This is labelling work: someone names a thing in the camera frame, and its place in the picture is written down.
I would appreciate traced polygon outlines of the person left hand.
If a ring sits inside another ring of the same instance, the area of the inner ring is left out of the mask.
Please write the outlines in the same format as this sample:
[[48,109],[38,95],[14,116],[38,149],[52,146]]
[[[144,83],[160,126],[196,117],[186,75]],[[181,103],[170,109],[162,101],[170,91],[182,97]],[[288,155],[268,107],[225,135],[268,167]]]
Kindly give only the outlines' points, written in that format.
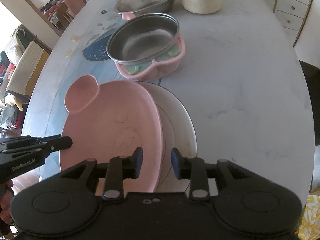
[[1,198],[1,220],[3,220],[3,222],[5,222],[6,224],[11,224],[12,223],[12,217],[11,217],[11,213],[10,213],[10,203],[11,200],[14,196],[13,191],[12,191],[12,187],[13,187],[13,182],[12,180],[7,182],[6,185],[6,191],[3,195],[3,197]]

